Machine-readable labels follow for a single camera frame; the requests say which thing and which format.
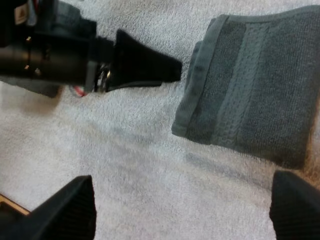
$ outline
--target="carpet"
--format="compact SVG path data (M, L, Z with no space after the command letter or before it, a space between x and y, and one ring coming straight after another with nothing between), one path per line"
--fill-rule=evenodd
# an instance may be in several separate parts
M183 61L182 81L56 99L0 83L0 193L35 209L78 175L92 175L96 240L275 239L275 164L171 134L195 43L220 14L265 15L319 0L68 0L114 40L121 28ZM319 185L320 119L306 167Z

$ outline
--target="wooden edge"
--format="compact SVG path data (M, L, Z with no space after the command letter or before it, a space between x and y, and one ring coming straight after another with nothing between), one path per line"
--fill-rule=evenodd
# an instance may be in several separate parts
M30 212L25 209L24 207L16 204L15 202L13 202L12 200L10 200L9 198L3 196L0 194L0 203L4 202L6 204L8 204L10 207L14 208L15 210L17 210L19 213L23 214L23 215L28 215Z

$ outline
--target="light gray carpet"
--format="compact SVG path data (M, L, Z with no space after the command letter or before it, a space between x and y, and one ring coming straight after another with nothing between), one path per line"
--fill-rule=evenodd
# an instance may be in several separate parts
M74 177L91 174L97 240L274 239L269 206L277 167L179 138L171 125L193 47L211 18L320 0L68 2L98 21L100 35L113 39L122 28L183 60L183 81L85 98L65 89L59 100L0 84L0 193L32 210ZM318 146L320 130L313 139ZM314 150L310 158L317 156ZM315 167L306 170L313 179Z

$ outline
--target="gray towel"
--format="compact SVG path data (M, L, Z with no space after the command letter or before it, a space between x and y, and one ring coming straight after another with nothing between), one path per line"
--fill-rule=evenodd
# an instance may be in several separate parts
M304 164L320 85L320 6L213 19L192 54L172 133Z

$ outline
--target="folded towel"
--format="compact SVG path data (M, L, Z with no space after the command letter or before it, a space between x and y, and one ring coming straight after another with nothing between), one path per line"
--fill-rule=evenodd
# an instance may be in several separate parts
M320 86L320 6L221 15L196 44L172 133L300 168Z

